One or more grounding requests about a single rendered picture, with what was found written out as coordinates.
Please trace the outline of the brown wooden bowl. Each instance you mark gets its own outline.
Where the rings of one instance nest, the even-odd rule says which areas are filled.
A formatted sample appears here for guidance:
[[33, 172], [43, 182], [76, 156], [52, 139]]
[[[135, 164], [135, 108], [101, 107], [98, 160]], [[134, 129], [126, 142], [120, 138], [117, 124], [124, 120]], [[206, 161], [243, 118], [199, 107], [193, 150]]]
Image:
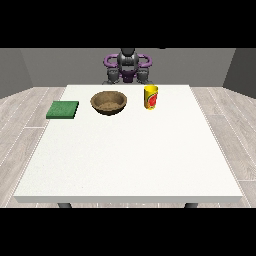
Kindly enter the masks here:
[[125, 108], [127, 97], [118, 91], [101, 91], [91, 98], [90, 103], [99, 114], [111, 116]]

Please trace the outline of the yellow cup with melon print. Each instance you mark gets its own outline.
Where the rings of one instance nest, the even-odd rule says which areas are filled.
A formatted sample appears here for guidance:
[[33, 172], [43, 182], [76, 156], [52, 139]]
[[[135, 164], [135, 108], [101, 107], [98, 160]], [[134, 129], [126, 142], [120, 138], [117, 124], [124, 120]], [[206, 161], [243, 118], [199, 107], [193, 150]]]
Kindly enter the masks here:
[[154, 84], [144, 86], [144, 107], [147, 110], [153, 110], [156, 106], [158, 96], [158, 87]]

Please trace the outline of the green square pad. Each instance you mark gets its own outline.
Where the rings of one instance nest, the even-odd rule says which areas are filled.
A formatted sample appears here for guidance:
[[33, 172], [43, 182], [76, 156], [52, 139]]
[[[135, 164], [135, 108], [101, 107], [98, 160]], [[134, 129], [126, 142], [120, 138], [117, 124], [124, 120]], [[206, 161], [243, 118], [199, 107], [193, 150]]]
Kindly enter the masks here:
[[73, 119], [78, 106], [78, 101], [54, 101], [46, 114], [46, 118]]

